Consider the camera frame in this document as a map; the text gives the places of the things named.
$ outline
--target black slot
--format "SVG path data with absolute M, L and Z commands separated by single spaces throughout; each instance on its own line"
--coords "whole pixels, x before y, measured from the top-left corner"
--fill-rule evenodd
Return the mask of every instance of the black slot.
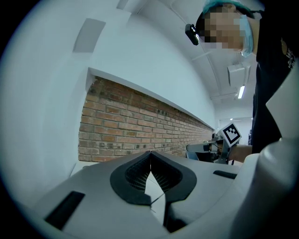
M 59 230 L 62 230 L 85 194 L 72 191 L 45 219 L 45 221 Z
M 235 177 L 237 177 L 237 174 L 232 174 L 232 173 L 224 172 L 221 170 L 216 170 L 213 172 L 213 174 L 216 174 L 221 177 L 231 178 L 231 179 L 235 179 Z

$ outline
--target ceiling light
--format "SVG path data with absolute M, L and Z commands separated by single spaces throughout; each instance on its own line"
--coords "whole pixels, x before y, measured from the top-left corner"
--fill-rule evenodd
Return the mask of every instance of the ceiling light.
M 241 98 L 242 98 L 243 93 L 244 93 L 244 89 L 245 89 L 245 86 L 244 86 L 244 85 L 241 86 L 241 88 L 240 88 L 240 92 L 239 92 L 239 96 L 238 96 L 238 99 L 241 99 Z

